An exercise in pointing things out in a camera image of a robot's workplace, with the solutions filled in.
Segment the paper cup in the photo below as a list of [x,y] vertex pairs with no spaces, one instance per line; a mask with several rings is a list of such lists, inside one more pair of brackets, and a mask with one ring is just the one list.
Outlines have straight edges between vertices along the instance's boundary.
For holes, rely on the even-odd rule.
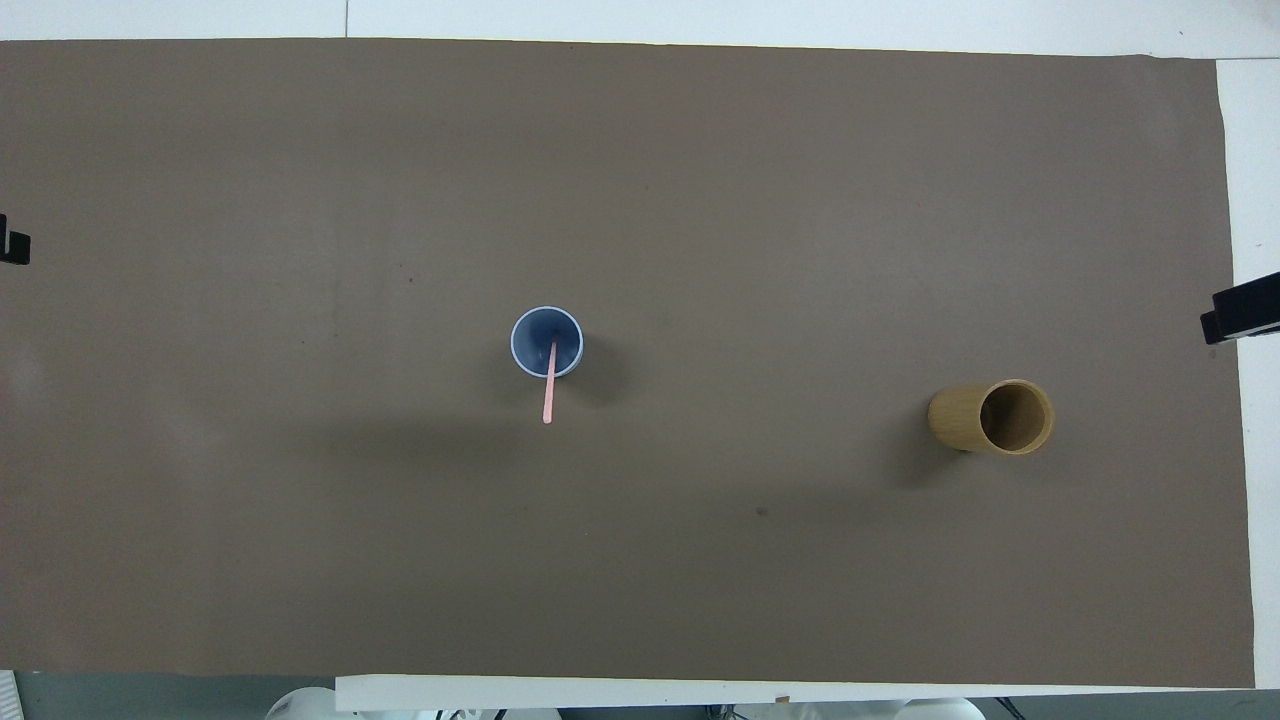
[[545,378],[552,338],[556,338],[556,377],[577,368],[582,360],[582,328],[573,315],[550,305],[525,313],[511,328],[511,356],[516,365],[535,378]]
[[1027,455],[1053,432],[1053,405],[1028,380],[952,386],[929,401],[929,429],[956,450]]

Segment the gray floor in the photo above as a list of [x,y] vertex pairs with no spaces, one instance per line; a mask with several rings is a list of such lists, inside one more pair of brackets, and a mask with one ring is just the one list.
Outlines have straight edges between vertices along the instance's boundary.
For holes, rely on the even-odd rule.
[[333,678],[17,673],[26,720],[262,720],[275,701]]
[[[333,678],[18,673],[27,720],[262,720],[289,691]],[[1007,712],[973,698],[989,720]],[[1027,720],[1271,720],[1280,691],[1015,698]],[[701,706],[562,710],[564,720],[705,720]]]

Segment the cable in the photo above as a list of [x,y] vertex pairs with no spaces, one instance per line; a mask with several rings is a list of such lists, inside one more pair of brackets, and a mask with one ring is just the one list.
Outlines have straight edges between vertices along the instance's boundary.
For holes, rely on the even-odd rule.
[[732,705],[705,705],[707,720],[751,720]]
[[1014,705],[1014,701],[1009,700],[1007,697],[997,697],[996,702],[998,702],[1001,707],[1007,710],[1009,714],[1014,716],[1014,720],[1027,720],[1027,717],[1024,717],[1021,712],[1018,712],[1018,706]]

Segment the table surface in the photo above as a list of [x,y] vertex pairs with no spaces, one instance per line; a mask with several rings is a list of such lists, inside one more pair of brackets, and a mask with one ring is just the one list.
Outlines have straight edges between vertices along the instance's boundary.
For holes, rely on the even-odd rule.
[[[274,37],[424,36],[538,40],[603,40],[746,45],[893,47],[915,50],[1020,51],[1044,54],[1149,53],[1170,56],[1251,58],[1219,63],[1226,127],[1236,282],[1280,266],[1274,228],[1280,210],[1270,201],[1280,187],[1280,31],[1266,3],[1178,3],[1146,13],[1111,4],[1053,10],[1044,3],[991,3],[987,12],[919,8],[906,14],[888,3],[856,12],[836,3],[790,4],[774,10],[753,4],[735,12],[712,4],[695,15],[659,5],[588,12],[561,1],[536,13],[507,3],[443,3],[431,12],[408,3],[280,3],[270,10],[209,9],[197,3],[132,3],[111,14],[84,12],[83,3],[10,3],[0,8],[0,37]],[[677,23],[663,18],[680,18]],[[1249,538],[1254,596],[1257,687],[1280,687],[1280,338],[1240,343]],[[1091,692],[1106,688],[1069,688]],[[573,682],[499,678],[342,678],[347,707],[458,707],[470,705],[639,705],[663,702],[859,700],[929,694],[1030,694],[1066,688],[868,685],[855,683],[667,683]],[[477,702],[479,697],[484,702]]]

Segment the blue cup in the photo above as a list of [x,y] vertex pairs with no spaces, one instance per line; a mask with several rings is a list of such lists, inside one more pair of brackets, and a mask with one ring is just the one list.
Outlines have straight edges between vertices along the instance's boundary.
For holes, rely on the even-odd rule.
[[525,313],[511,328],[511,356],[520,369],[535,378],[547,377],[556,338],[556,377],[577,368],[582,360],[582,328],[559,307],[543,305]]

